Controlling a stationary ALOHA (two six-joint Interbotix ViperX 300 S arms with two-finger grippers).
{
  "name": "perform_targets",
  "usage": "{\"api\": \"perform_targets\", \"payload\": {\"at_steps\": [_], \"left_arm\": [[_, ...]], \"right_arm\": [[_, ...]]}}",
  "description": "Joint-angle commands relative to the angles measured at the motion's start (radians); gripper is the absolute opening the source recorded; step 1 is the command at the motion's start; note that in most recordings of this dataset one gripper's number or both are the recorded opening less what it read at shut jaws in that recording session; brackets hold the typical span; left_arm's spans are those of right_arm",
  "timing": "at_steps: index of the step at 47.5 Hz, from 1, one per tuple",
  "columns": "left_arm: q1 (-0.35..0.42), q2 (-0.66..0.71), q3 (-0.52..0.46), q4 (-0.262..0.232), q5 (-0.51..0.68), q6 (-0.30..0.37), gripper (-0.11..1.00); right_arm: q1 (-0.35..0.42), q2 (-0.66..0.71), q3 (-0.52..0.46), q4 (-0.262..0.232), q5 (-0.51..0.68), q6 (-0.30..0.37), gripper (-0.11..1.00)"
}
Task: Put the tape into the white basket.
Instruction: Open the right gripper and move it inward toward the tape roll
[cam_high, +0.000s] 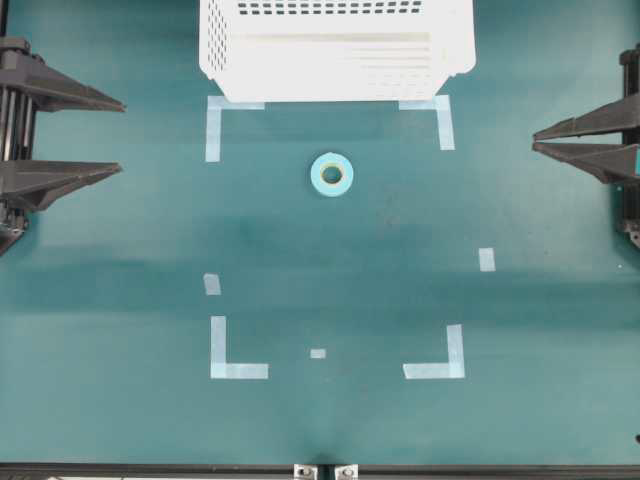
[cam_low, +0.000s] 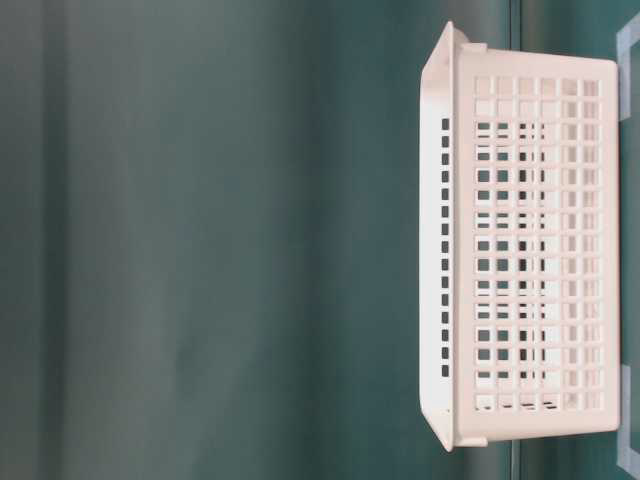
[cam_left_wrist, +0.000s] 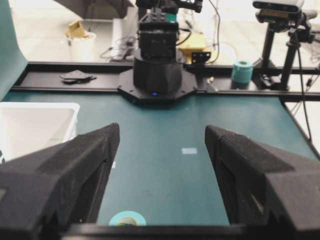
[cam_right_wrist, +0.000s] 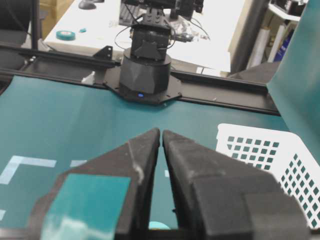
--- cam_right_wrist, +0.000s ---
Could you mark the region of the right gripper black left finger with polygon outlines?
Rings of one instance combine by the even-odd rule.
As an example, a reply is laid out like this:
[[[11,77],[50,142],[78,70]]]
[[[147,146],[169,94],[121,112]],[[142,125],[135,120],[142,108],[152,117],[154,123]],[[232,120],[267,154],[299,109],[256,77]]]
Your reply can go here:
[[[27,225],[29,240],[139,240],[148,230],[160,130],[59,174]]]

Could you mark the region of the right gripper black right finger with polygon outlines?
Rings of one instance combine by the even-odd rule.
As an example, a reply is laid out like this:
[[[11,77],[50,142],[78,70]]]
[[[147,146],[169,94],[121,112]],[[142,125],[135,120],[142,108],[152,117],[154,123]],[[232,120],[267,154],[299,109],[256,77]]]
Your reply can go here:
[[[180,226],[197,240],[308,240],[296,200],[268,172],[170,130],[162,133]]]

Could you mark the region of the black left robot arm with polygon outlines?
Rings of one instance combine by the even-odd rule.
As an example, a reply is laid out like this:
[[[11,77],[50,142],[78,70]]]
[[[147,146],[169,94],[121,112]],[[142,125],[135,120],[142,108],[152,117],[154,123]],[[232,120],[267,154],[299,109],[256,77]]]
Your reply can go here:
[[[203,11],[202,0],[124,0],[146,12],[130,25],[131,46],[123,51],[120,66],[105,72],[103,84],[123,99],[159,105],[182,97],[181,81],[171,75],[172,59],[167,51],[175,44],[175,30],[165,9],[191,19]]]

